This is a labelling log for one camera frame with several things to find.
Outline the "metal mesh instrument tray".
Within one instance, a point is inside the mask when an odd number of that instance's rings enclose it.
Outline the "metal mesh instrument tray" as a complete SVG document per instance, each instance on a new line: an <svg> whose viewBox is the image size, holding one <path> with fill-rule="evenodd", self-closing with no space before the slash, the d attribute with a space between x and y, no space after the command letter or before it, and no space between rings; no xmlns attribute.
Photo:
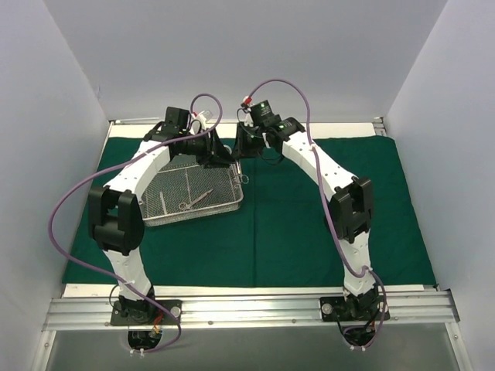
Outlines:
<svg viewBox="0 0 495 371"><path fill-rule="evenodd" d="M150 182L140 202L142 219L147 227L233 212L244 198L237 182L235 163L226 168L206 168L193 156L179 155L161 168ZM181 211L178 205L189 202L209 189L212 193L193 206ZM163 215L159 191L163 192L167 214Z"/></svg>

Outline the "steel forceps long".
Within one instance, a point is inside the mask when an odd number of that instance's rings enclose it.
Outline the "steel forceps long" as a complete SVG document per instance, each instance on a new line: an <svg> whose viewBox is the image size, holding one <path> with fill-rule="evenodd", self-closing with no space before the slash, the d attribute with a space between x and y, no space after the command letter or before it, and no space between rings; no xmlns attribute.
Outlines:
<svg viewBox="0 0 495 371"><path fill-rule="evenodd" d="M178 207L179 207L179 210L181 211L185 211L185 210L189 210L189 209L192 209L193 206L195 206L197 203L199 203L200 201L202 201L203 199L205 199L206 197L208 197L209 194L211 194L213 191L213 189L209 189L207 190L206 192L202 193L200 196L196 197L195 199L193 199L192 201L189 201L189 202L181 202Z"/></svg>

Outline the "steel scalpel handle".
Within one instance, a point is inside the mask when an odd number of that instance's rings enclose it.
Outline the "steel scalpel handle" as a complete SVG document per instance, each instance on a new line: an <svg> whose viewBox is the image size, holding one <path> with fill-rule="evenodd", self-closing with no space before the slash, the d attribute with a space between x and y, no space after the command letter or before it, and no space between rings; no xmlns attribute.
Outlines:
<svg viewBox="0 0 495 371"><path fill-rule="evenodd" d="M167 214L166 202L162 191L159 191L159 198L162 205L163 215Z"/></svg>

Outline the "green surgical cloth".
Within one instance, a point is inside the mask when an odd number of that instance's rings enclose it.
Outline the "green surgical cloth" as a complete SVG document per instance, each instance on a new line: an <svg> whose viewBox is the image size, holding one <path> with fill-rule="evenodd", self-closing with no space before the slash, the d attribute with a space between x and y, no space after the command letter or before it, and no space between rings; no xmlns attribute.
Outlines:
<svg viewBox="0 0 495 371"><path fill-rule="evenodd" d="M436 283L395 142L386 137L321 139L319 146L374 186L369 251L387 285ZM315 183L294 163L243 160L249 183L231 213L146 230L141 246L155 285L339 287L343 265Z"/></svg>

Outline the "steel surgical scissors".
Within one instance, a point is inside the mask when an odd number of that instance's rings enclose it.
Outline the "steel surgical scissors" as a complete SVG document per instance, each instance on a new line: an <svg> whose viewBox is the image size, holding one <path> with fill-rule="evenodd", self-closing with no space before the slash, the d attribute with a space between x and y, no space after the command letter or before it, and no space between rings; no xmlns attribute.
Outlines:
<svg viewBox="0 0 495 371"><path fill-rule="evenodd" d="M248 184L249 183L249 176L244 174L243 173L243 170L242 170L242 167L241 167L241 163L239 161L237 161L235 163L235 166L236 166L236 171L237 171L237 182L240 184L240 185L245 185L245 184Z"/></svg>

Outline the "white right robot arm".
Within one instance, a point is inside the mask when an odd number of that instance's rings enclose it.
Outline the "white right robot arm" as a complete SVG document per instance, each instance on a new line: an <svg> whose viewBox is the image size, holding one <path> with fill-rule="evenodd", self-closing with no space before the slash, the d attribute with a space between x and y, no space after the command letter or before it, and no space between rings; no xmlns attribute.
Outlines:
<svg viewBox="0 0 495 371"><path fill-rule="evenodd" d="M341 167L293 117L281 119L268 101L253 104L245 97L232 155L255 158L266 148L296 164L319 187L326 225L343 262L343 309L351 318L364 317L378 301L377 280L370 263L369 235L374 213L373 184Z"/></svg>

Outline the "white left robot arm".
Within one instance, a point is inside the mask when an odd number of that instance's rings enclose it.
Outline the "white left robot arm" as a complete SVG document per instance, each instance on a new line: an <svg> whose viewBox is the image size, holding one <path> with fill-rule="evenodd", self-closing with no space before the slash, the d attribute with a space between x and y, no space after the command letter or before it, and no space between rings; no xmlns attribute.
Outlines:
<svg viewBox="0 0 495 371"><path fill-rule="evenodd" d="M103 250L114 274L121 277L119 303L138 324L147 324L156 313L154 289L139 246L145 233L139 205L159 170L178 155L195 158L204 168L226 168L234 158L215 128L207 128L210 111L198 114L169 107L163 121L142 139L123 169L102 187L88 194L89 235Z"/></svg>

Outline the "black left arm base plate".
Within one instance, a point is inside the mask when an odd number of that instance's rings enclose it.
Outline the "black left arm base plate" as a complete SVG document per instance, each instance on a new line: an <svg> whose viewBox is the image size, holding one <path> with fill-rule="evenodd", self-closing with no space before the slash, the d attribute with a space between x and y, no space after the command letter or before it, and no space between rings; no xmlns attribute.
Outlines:
<svg viewBox="0 0 495 371"><path fill-rule="evenodd" d="M182 313L183 302L180 300L158 300L158 303L166 308L171 315L160 314L160 310L144 302L143 309L131 308L129 305L122 306L119 300L112 303L112 312L110 325L112 326L137 326L137 325L153 325L155 320L160 317L160 325L174 325L175 320L172 315L180 319Z"/></svg>

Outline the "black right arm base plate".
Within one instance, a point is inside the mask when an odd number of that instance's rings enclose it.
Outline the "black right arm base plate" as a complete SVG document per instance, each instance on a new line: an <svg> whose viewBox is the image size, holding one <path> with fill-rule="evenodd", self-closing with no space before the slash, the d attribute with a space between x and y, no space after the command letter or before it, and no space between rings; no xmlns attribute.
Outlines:
<svg viewBox="0 0 495 371"><path fill-rule="evenodd" d="M377 321L383 307L382 295L327 296L319 298L324 322L368 322Z"/></svg>

